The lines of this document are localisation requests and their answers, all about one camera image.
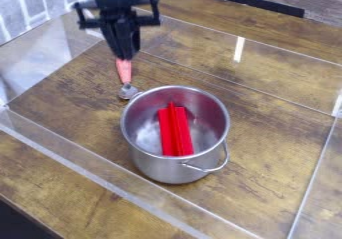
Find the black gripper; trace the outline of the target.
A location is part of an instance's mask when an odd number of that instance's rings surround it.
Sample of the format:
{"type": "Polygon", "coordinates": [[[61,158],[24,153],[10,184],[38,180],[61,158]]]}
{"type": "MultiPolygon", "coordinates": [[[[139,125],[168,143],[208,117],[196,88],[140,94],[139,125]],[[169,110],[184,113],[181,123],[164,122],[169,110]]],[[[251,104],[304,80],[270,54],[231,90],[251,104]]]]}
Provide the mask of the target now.
{"type": "Polygon", "coordinates": [[[139,26],[157,26],[160,24],[160,13],[157,8],[159,0],[133,0],[123,7],[99,7],[93,0],[76,2],[72,8],[79,16],[79,28],[99,28],[107,44],[119,59],[132,59],[140,50],[140,28],[139,26]],[[152,14],[139,16],[132,10],[133,6],[149,5],[152,14]],[[87,10],[99,10],[100,15],[95,18],[85,18],[87,10]],[[123,24],[119,19],[127,19],[124,33],[124,51],[121,42],[123,24]]]}

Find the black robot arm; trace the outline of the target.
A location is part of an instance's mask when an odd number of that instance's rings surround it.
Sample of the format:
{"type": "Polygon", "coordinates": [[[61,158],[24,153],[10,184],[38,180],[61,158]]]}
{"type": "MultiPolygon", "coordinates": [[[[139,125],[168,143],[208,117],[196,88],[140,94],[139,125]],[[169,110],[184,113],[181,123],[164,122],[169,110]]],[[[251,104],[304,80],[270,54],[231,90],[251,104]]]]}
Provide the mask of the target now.
{"type": "Polygon", "coordinates": [[[107,44],[121,60],[140,50],[140,28],[159,26],[159,0],[89,0],[76,2],[79,28],[99,28],[107,44]]]}

